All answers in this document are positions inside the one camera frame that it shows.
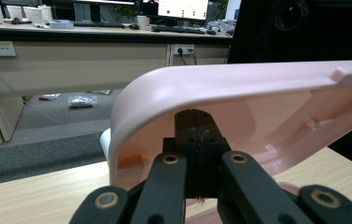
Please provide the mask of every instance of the wooden table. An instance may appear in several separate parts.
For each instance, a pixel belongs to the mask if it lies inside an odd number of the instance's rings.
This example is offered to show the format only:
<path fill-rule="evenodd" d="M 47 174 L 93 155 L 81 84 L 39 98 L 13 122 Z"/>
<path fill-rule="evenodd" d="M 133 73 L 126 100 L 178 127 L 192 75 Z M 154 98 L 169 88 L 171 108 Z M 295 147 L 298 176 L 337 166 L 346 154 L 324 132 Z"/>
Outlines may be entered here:
<path fill-rule="evenodd" d="M 352 161 L 329 148 L 275 179 L 299 186 L 324 185 L 352 201 Z M 100 162 L 0 184 L 0 223 L 67 223 L 84 198 L 107 183 L 107 164 Z M 214 199 L 191 205 L 187 217 L 215 206 Z"/>

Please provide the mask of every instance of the pink lid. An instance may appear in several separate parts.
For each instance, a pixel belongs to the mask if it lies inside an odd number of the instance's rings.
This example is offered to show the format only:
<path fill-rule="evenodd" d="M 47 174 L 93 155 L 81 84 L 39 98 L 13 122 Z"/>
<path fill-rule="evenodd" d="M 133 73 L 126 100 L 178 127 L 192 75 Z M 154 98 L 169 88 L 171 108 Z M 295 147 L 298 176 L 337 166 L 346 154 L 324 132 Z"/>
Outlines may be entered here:
<path fill-rule="evenodd" d="M 276 175 L 352 130 L 352 61 L 175 66 L 137 78 L 101 138 L 110 184 L 144 180 L 162 139 L 175 136 L 175 113 L 192 108 Z"/>

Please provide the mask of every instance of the office desk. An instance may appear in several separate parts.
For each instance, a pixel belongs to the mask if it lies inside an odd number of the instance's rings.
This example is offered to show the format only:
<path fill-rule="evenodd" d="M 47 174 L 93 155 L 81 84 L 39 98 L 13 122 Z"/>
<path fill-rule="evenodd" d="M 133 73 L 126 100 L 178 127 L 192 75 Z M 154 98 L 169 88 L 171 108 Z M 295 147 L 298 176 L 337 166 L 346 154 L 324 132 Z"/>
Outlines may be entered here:
<path fill-rule="evenodd" d="M 148 71 L 183 64 L 174 44 L 194 44 L 199 64 L 224 63 L 227 36 L 152 33 L 150 30 L 38 29 L 0 24 L 0 41 L 13 41 L 15 57 L 0 57 L 0 144 L 9 141 L 23 103 L 20 96 L 121 89 Z M 191 56 L 184 56 L 192 64 Z"/>
<path fill-rule="evenodd" d="M 352 201 L 352 161 L 328 148 L 276 175 L 277 182 L 320 184 Z M 0 184 L 0 223 L 67 223 L 84 198 L 107 185 L 106 162 Z M 216 200 L 187 208 L 187 217 L 216 207 Z"/>

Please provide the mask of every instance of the cup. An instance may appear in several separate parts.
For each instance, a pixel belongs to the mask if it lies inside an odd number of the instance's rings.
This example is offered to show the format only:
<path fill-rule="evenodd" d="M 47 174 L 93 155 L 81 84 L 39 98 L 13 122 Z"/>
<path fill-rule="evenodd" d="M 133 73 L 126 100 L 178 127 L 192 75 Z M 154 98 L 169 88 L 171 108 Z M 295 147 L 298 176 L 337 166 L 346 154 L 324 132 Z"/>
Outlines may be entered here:
<path fill-rule="evenodd" d="M 21 7 L 7 6 L 7 11 L 9 12 L 10 18 L 13 20 L 15 18 L 22 19 Z"/>
<path fill-rule="evenodd" d="M 23 7 L 26 13 L 27 20 L 31 21 L 33 24 L 42 24 L 42 9 L 36 7 Z"/>
<path fill-rule="evenodd" d="M 149 19 L 146 16 L 137 16 L 137 24 L 140 29 L 144 30 L 146 26 L 149 25 Z"/>
<path fill-rule="evenodd" d="M 53 20 L 51 15 L 51 7 L 47 6 L 38 6 L 42 10 L 42 21 L 44 23 L 48 23 L 49 21 Z"/>

